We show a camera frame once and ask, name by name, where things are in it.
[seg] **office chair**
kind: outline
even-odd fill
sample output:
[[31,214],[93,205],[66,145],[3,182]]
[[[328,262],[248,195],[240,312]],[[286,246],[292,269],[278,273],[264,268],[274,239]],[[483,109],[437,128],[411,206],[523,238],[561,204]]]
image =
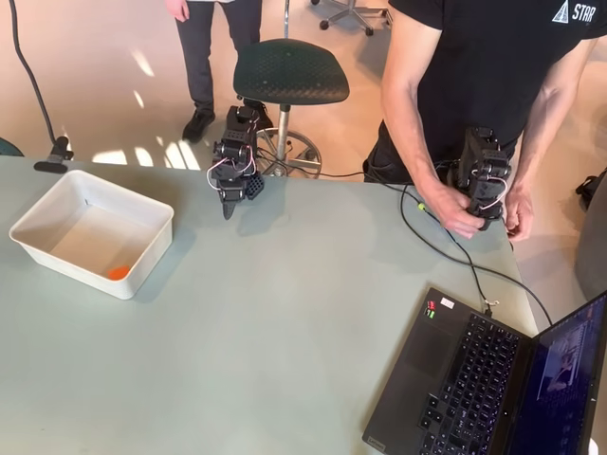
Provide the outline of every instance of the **office chair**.
[[[327,30],[331,24],[335,24],[340,19],[347,16],[354,16],[359,23],[364,27],[364,32],[367,36],[372,36],[374,33],[373,27],[362,17],[362,14],[380,14],[386,19],[388,26],[392,24],[392,16],[386,7],[357,7],[357,0],[348,0],[347,4],[339,0],[328,0],[331,4],[337,5],[342,10],[337,14],[321,21],[321,30]],[[321,0],[310,0],[312,5],[318,5]]]
[[0,156],[23,156],[23,154],[17,147],[0,137]]

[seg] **orange object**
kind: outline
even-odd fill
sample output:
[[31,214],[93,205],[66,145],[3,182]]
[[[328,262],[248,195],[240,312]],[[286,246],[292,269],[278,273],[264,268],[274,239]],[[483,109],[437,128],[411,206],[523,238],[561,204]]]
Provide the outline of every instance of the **orange object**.
[[115,282],[122,280],[125,278],[129,272],[131,271],[131,267],[125,265],[123,267],[117,267],[110,270],[107,275],[110,280],[114,280]]

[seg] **white container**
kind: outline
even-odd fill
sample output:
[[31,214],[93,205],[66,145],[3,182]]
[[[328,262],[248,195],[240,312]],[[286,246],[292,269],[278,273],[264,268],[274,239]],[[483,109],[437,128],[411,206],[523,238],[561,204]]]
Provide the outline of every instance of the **white container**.
[[[11,229],[40,265],[131,299],[173,241],[173,208],[90,173],[64,175]],[[129,266],[119,281],[110,270]]]

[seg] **floor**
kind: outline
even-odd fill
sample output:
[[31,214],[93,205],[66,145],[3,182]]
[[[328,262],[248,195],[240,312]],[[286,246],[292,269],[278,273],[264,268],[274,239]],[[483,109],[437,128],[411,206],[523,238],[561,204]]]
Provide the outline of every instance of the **floor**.
[[[231,89],[236,55],[220,8],[214,16],[212,55],[218,120],[203,142],[190,147],[179,141],[192,106],[175,23],[163,2],[17,3],[23,51],[38,78],[56,134],[70,137],[76,159],[208,167],[212,143],[223,133],[223,118],[237,102]],[[265,1],[264,39],[281,36],[283,7],[283,0]],[[324,172],[351,173],[359,170],[376,139],[381,119],[379,82],[390,31],[379,19],[371,38],[350,20],[320,31],[319,21],[333,11],[324,2],[316,7],[306,0],[292,2],[291,37],[328,47],[348,76],[351,96],[331,106],[294,108],[291,126],[320,147]],[[45,125],[12,49],[6,2],[0,3],[0,30],[0,136],[27,156],[46,156],[50,148]],[[533,235],[515,246],[524,281],[537,291],[553,319],[584,302],[572,272],[584,219],[574,189],[586,175],[607,165],[606,74],[607,40],[603,40],[587,65],[578,100],[538,176]],[[276,107],[269,106],[269,110],[276,119]],[[539,311],[536,319],[541,328],[546,326]],[[595,428],[601,427],[607,427],[607,379],[595,424]],[[607,435],[595,431],[595,437],[607,451]]]

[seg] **laptop keyboard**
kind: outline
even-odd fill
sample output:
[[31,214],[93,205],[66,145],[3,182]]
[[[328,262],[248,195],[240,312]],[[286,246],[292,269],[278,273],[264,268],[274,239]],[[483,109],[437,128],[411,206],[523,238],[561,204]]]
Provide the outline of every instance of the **laptop keyboard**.
[[428,397],[420,455],[487,455],[518,343],[471,315],[439,396]]

